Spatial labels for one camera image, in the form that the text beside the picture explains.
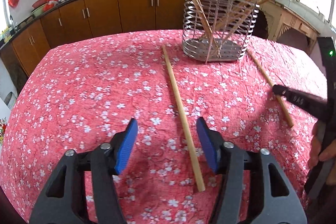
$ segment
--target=kitchen cabinet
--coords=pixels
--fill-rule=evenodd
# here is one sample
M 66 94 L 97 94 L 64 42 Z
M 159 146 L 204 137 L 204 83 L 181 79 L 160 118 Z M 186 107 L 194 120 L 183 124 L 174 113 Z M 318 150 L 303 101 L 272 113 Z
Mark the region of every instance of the kitchen cabinet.
M 51 48 L 68 43 L 59 9 L 42 17 L 41 23 Z
M 28 28 L 14 39 L 13 48 L 25 73 L 30 76 L 40 62 L 40 58 L 33 46 Z
M 156 29 L 182 29 L 184 0 L 155 0 Z
M 123 32 L 155 30 L 155 0 L 118 0 Z
M 121 33 L 118 0 L 84 0 L 93 37 Z
M 28 32 L 36 53 L 39 57 L 39 61 L 49 52 L 50 46 L 48 40 L 44 34 L 42 24 L 40 20 L 35 21 L 31 26 L 28 27 Z
M 59 13 L 68 43 L 92 38 L 84 0 L 60 7 Z

